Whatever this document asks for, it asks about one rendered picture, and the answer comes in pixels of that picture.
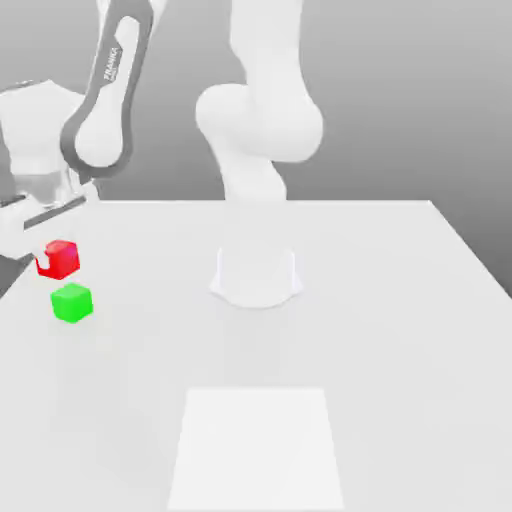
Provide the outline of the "small red cube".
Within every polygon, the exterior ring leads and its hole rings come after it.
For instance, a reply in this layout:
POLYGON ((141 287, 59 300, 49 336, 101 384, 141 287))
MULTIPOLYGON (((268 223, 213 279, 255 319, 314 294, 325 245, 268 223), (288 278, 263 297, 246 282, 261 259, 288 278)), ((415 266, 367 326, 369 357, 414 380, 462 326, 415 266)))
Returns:
POLYGON ((44 254, 49 266, 43 268, 36 260, 37 272, 40 276, 62 280, 80 269, 78 247, 75 242, 53 240, 46 245, 44 254))

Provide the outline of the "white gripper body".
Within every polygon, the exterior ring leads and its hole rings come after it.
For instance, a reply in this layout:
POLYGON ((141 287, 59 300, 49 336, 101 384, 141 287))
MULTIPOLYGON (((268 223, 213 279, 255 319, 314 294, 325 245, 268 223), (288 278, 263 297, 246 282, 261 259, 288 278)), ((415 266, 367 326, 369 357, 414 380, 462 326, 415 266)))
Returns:
POLYGON ((31 196, 1 202, 0 254, 19 259, 41 252, 53 240, 70 238, 86 205, 84 195, 51 208, 45 208, 31 196))

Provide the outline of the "small green cube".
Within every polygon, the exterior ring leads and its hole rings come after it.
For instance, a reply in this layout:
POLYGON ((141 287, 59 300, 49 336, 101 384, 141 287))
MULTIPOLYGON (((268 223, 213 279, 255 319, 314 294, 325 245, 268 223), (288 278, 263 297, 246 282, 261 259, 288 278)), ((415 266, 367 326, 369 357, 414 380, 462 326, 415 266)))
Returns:
POLYGON ((68 323, 77 323, 94 310, 91 290, 77 283, 53 291, 50 299, 55 317, 68 323))

